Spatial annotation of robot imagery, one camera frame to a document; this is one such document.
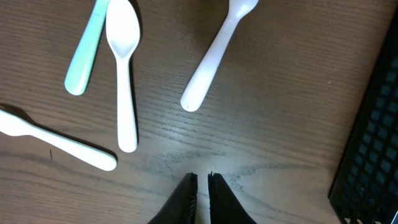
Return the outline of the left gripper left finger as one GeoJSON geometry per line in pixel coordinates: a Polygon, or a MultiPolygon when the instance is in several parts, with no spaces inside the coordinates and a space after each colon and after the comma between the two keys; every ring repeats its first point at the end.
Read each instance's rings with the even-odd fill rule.
{"type": "Polygon", "coordinates": [[[194,224],[197,192],[198,176],[187,173],[148,224],[194,224]]]}

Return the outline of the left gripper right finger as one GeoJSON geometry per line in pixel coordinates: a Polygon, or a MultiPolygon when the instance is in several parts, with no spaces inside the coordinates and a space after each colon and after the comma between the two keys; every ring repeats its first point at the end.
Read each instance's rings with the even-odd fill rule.
{"type": "Polygon", "coordinates": [[[221,174],[208,174],[208,191],[211,224],[256,224],[221,174]]]}

